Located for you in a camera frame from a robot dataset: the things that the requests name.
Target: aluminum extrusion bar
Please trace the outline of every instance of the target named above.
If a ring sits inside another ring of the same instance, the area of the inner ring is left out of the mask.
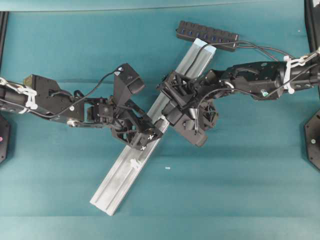
[[[179,66],[176,68],[176,72],[184,74],[194,60],[199,49],[205,44],[207,43],[197,38],[191,45]],[[187,76],[190,78],[196,78],[201,75],[211,61],[215,52],[216,48],[213,46],[207,46],[203,49]],[[163,133],[166,132],[169,126],[169,122],[162,115],[162,110],[168,102],[168,97],[163,93],[160,93],[147,113],[149,117],[152,118],[153,122],[156,122],[159,118],[164,120],[162,122],[162,126],[159,128]],[[112,216],[139,175],[141,169],[147,163],[159,141],[160,139],[157,139],[156,141],[149,143],[144,151],[139,151],[126,146],[97,189],[96,193],[93,195],[90,203]]]

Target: teal fabric surface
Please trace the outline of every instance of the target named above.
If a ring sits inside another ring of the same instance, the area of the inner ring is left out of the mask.
[[[2,0],[2,11],[99,11],[154,8],[181,8],[270,2],[275,0]]]
[[[12,12],[1,75],[21,82],[33,73],[88,92],[128,62],[147,84],[134,97],[147,110],[156,84],[191,45],[175,37],[180,20],[294,56],[309,51],[299,0]],[[267,60],[255,50],[218,50],[209,67]],[[103,84],[95,96],[112,92]],[[108,129],[5,114],[12,138],[0,165],[0,239],[319,239],[320,172],[307,160],[303,132],[319,109],[317,90],[263,102],[239,94],[215,104],[220,119],[206,145],[194,147],[169,129],[113,217],[89,203],[124,147]]]

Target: black bracket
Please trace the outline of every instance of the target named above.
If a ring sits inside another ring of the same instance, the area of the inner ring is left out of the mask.
[[[320,170],[320,110],[304,125],[309,161]]]
[[[10,128],[9,122],[0,115],[0,163],[7,157]]]

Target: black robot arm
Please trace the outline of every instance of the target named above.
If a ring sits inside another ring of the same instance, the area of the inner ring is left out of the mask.
[[[209,70],[190,79],[171,72],[158,88],[170,98],[162,113],[170,125],[190,143],[201,147],[205,131],[218,119],[214,99],[236,93],[256,101],[276,100],[320,83],[319,51],[287,61],[252,62],[234,65],[225,71]]]
[[[30,75],[23,84],[0,78],[0,110],[19,114],[30,112],[70,127],[110,128],[112,136],[131,148],[143,150],[148,143],[162,136],[151,118],[130,99],[145,84],[127,63],[112,73],[114,90],[109,98],[89,98],[79,90],[71,94],[61,89],[55,80],[38,75]]]

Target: wire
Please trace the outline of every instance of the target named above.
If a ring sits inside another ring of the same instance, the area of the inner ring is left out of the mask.
[[[273,95],[274,93],[276,93],[279,89],[283,88],[285,85],[291,83],[292,81],[296,80],[297,78],[299,78],[302,74],[305,74],[307,71],[309,71],[311,68],[315,67],[315,66],[318,66],[319,63],[315,63],[315,64],[312,64],[310,65],[309,67],[307,67],[305,70],[302,70],[299,74],[297,74],[296,76],[294,76],[293,78],[291,78],[289,81],[285,82],[284,84],[282,84],[281,86],[277,87],[275,90],[271,91],[267,96],[264,96],[264,97],[261,97],[259,95],[256,95],[254,93],[251,93],[251,92],[248,92],[248,91],[245,91],[245,90],[242,90],[242,89],[239,89],[239,88],[229,88],[229,87],[223,87],[223,88],[217,88],[217,89],[214,89],[210,92],[208,92],[206,95],[204,95],[199,104],[197,105],[197,109],[199,109],[200,105],[203,103],[203,101],[210,95],[210,94],[213,94],[215,92],[218,92],[218,91],[225,91],[225,90],[230,90],[230,91],[237,91],[237,92],[240,92],[240,93],[243,93],[243,94],[246,94],[246,95],[250,95],[252,97],[255,97],[259,100],[264,100],[264,99],[267,99],[269,98],[271,95]]]
[[[272,54],[270,54],[269,52],[267,52],[266,50],[264,50],[263,48],[261,48],[260,46],[257,46],[255,44],[253,44],[252,42],[249,41],[230,41],[230,42],[216,42],[216,43],[207,43],[205,45],[203,45],[199,51],[197,52],[193,62],[190,64],[190,66],[188,67],[188,69],[185,71],[184,75],[187,75],[187,73],[190,71],[190,69],[194,66],[194,64],[196,63],[200,53],[202,52],[203,49],[205,49],[208,46],[219,46],[219,45],[230,45],[230,44],[247,44],[250,45],[252,48],[258,49],[260,50],[262,53],[264,53],[265,55],[267,55],[269,58],[279,62],[279,60],[277,58],[275,58],[275,56],[273,56]]]
[[[281,53],[285,56],[289,56],[291,59],[295,59],[294,56],[292,56],[291,54],[285,52],[285,51],[282,51],[280,49],[277,49],[277,48],[274,48],[274,47],[269,47],[269,46],[259,46],[260,48],[264,49],[264,50],[270,50],[270,51],[274,51],[274,52],[277,52],[277,53]],[[243,45],[238,45],[237,48],[242,48],[242,49],[255,49],[254,46],[243,46]]]
[[[55,113],[53,115],[47,115],[47,114],[42,114],[38,111],[35,111],[35,110],[32,110],[31,108],[29,107],[26,107],[22,104],[18,104],[18,103],[15,103],[15,102],[12,102],[12,101],[8,101],[8,100],[4,100],[2,98],[0,98],[0,101],[1,102],[4,102],[4,103],[7,103],[7,104],[11,104],[11,105],[14,105],[14,106],[17,106],[17,107],[20,107],[20,108],[23,108],[23,109],[27,109],[29,110],[29,112],[41,117],[41,118],[46,118],[46,119],[52,119],[52,118],[55,118],[61,114],[63,114],[64,112],[66,112],[67,110],[69,110],[70,107],[80,103],[81,101],[83,101],[85,98],[87,98],[88,96],[90,96],[91,94],[93,94],[97,88],[103,83],[104,79],[107,78],[108,76],[112,75],[113,73],[115,72],[121,72],[118,68],[112,72],[109,72],[107,73],[106,75],[104,75],[100,80],[99,82],[97,83],[97,85],[90,91],[88,92],[86,95],[84,95],[83,97],[79,98],[78,100],[76,100],[75,102],[73,102],[72,104],[68,105],[65,109],[63,109],[62,111],[58,112],[58,113]]]

